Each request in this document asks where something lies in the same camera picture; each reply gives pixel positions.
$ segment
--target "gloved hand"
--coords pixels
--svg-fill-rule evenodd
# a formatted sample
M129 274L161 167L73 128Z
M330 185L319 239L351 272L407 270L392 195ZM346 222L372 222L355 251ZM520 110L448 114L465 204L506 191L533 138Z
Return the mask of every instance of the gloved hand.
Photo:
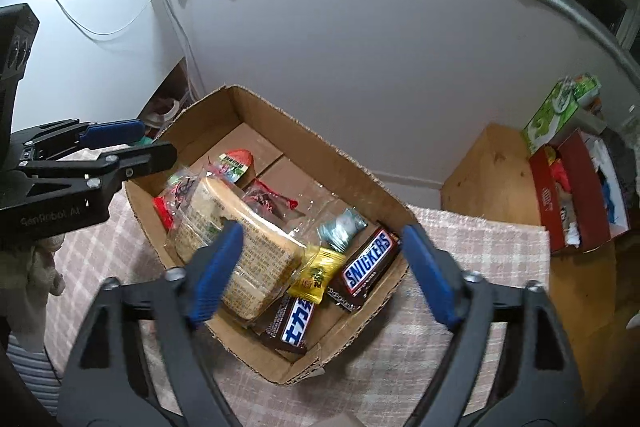
M0 316L5 316L23 349L38 352L44 346L47 299L65 289L57 272L54 252L65 235L22 243L0 250Z

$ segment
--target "blue gripper pad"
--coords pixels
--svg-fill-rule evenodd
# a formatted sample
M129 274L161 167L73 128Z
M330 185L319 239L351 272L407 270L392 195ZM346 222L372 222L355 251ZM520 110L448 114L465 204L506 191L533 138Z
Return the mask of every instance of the blue gripper pad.
M418 225L402 229L402 254L409 263L433 317L449 330L464 317L456 309L462 272L449 253L438 250Z
M142 120L96 123L90 125L79 137L80 148L101 149L123 143L134 143L145 136L145 123Z
M189 320L194 327L208 321L218 309L226 284L242 253L242 226L227 221L212 245L199 248L187 265L187 277L192 282Z

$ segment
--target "packaged bread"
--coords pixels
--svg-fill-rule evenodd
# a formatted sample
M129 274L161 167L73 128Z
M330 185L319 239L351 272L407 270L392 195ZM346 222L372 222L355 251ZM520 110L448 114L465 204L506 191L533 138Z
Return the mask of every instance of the packaged bread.
M176 217L167 246L185 263L198 248L212 243L225 219L242 225L242 255L222 301L245 324L283 295L305 254L305 245L257 215L232 187L210 173L194 184Z

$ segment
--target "white wall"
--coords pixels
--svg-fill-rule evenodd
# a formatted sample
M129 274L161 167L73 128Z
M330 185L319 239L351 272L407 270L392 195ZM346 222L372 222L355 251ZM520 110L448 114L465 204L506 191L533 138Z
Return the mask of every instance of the white wall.
M484 126L522 128L591 71L607 118L640 96L537 0L172 0L209 89L243 84L383 180L438 187Z
M97 32L121 28L148 0L60 0L84 26ZM63 120L135 118L182 58L162 0L147 6L115 36L87 38L54 0L27 2L40 20L25 77L18 84L13 129Z

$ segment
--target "wooden floor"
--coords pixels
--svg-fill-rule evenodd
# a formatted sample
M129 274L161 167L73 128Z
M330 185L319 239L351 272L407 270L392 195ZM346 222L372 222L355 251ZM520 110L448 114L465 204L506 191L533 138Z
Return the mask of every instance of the wooden floor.
M538 202L519 131L489 125L441 191L442 209L492 221L540 225ZM569 337L588 407L617 377L640 328L640 234L597 250L550 259L549 295Z

